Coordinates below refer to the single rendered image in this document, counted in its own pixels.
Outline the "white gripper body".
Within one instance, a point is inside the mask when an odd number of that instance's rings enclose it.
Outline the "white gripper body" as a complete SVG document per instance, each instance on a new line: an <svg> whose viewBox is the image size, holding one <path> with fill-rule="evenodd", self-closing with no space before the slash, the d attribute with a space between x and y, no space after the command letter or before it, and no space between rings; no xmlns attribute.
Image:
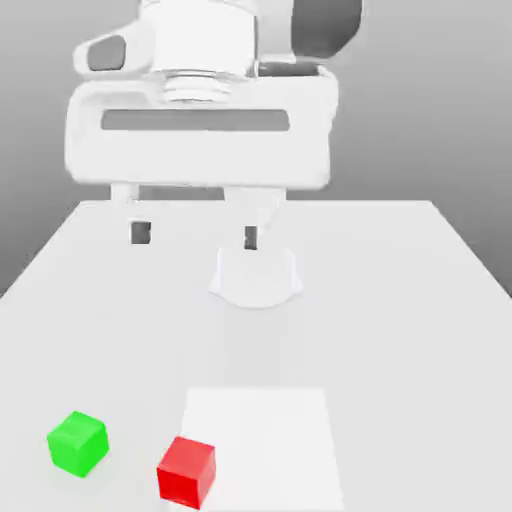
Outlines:
<svg viewBox="0 0 512 512"><path fill-rule="evenodd" d="M338 81L271 69L221 103L165 102L157 78L86 82L68 105L66 169L81 183L321 189Z"/></svg>

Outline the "small red cube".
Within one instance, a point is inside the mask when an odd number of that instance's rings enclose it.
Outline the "small red cube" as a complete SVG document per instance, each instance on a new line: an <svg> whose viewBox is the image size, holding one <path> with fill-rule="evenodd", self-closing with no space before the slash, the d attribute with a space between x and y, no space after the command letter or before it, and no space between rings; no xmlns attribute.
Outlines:
<svg viewBox="0 0 512 512"><path fill-rule="evenodd" d="M156 468L162 499L200 510L216 477L215 447L176 436Z"/></svg>

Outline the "small green cube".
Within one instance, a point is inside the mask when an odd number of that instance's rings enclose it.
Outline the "small green cube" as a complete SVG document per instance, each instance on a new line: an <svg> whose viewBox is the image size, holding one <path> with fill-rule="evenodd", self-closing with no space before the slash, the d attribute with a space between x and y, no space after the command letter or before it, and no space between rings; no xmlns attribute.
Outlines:
<svg viewBox="0 0 512 512"><path fill-rule="evenodd" d="M70 413L46 440L52 462L80 478L85 478L109 451L105 423L79 411Z"/></svg>

